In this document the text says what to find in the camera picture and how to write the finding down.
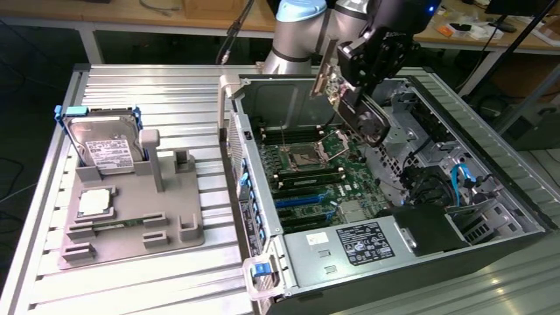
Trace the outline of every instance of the pcie slot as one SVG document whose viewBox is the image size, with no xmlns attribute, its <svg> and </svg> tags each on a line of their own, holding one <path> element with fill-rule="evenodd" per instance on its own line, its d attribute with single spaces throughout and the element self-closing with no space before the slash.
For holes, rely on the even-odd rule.
<svg viewBox="0 0 560 315">
<path fill-rule="evenodd" d="M 298 199 L 280 200 L 275 202 L 275 207 L 278 209 L 298 207 L 299 205 L 312 205 L 314 203 L 322 202 L 324 199 L 324 194 L 316 196 L 302 197 Z"/>
<path fill-rule="evenodd" d="M 315 195 L 315 194 L 319 194 L 320 192 L 324 192 L 324 189 L 312 188 L 312 187 L 298 188 L 294 190 L 282 190 L 279 192 L 274 192 L 272 198 L 282 199 L 282 198 L 300 197 L 306 195 Z"/>
<path fill-rule="evenodd" d="M 314 222 L 306 225 L 292 226 L 292 227 L 288 227 L 287 229 L 290 230 L 291 233 L 298 233 L 302 231 L 316 230 L 319 228 L 327 228 L 328 226 L 330 226 L 328 221 L 324 221 L 324 222 Z"/>
<path fill-rule="evenodd" d="M 304 224 L 310 224 L 315 222 L 327 222 L 327 215 L 323 213 L 320 215 L 312 215 L 310 217 L 303 217 L 298 219 L 287 219 L 282 221 L 282 226 L 294 227 L 294 226 L 299 226 L 299 225 L 304 225 Z"/>
</svg>

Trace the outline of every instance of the hard drive label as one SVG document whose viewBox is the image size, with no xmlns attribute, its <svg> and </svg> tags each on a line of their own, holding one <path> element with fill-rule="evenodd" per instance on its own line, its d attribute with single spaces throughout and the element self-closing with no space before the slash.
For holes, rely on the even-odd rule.
<svg viewBox="0 0 560 315">
<path fill-rule="evenodd" d="M 120 169 L 132 167 L 132 155 L 126 139 L 107 141 L 88 141 L 86 146 L 96 167 L 103 169 Z"/>
<path fill-rule="evenodd" d="M 336 232 L 352 265 L 360 266 L 395 257 L 394 249 L 378 222 L 342 228 Z"/>
</svg>

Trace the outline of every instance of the sticker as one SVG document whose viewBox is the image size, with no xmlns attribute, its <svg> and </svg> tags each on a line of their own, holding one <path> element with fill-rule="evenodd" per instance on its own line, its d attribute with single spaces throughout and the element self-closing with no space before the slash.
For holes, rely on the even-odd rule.
<svg viewBox="0 0 560 315">
<path fill-rule="evenodd" d="M 339 192 L 340 192 L 340 195 L 344 197 L 347 194 L 344 193 L 344 189 L 343 189 L 343 187 L 339 185 L 338 186 L 339 187 Z"/>
<path fill-rule="evenodd" d="M 307 243 L 310 243 L 310 245 L 327 243 L 330 241 L 327 237 L 327 233 L 324 232 L 316 233 L 316 234 L 308 234 L 306 235 L 306 237 L 307 237 Z"/>
<path fill-rule="evenodd" d="M 342 228 L 336 232 L 352 265 L 360 266 L 395 257 L 394 249 L 378 222 Z"/>
<path fill-rule="evenodd" d="M 126 139 L 88 141 L 90 155 L 99 169 L 120 169 L 132 167 L 132 155 Z"/>
</svg>

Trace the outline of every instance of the electronic chip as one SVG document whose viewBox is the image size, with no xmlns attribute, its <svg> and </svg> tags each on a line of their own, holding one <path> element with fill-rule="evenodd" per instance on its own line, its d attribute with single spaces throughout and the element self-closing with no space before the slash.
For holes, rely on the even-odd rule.
<svg viewBox="0 0 560 315">
<path fill-rule="evenodd" d="M 358 200 L 344 201 L 340 203 L 340 212 L 348 223 L 364 221 L 368 219 L 366 209 Z"/>
<path fill-rule="evenodd" d="M 298 166 L 320 164 L 320 158 L 312 146 L 292 146 L 290 159 Z"/>
</svg>

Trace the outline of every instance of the aluminum extrusion table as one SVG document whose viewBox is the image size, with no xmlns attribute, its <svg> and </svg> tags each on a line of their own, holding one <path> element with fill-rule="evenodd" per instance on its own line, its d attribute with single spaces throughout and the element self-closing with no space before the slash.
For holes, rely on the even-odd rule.
<svg viewBox="0 0 560 315">
<path fill-rule="evenodd" d="M 188 147 L 198 163 L 206 243 L 135 259 L 62 272 L 63 223 L 76 155 L 56 128 L 22 241 L 0 300 L 0 314 L 250 314 L 231 204 L 218 143 L 218 78 L 254 74 L 252 66 L 94 66 L 78 70 L 64 106 L 138 105 L 144 127 L 162 133 L 159 155 Z M 559 221 L 559 194 L 443 81 L 406 68 Z M 558 314 L 560 238 L 555 234 L 478 273 L 367 304 L 340 314 Z"/>
</svg>

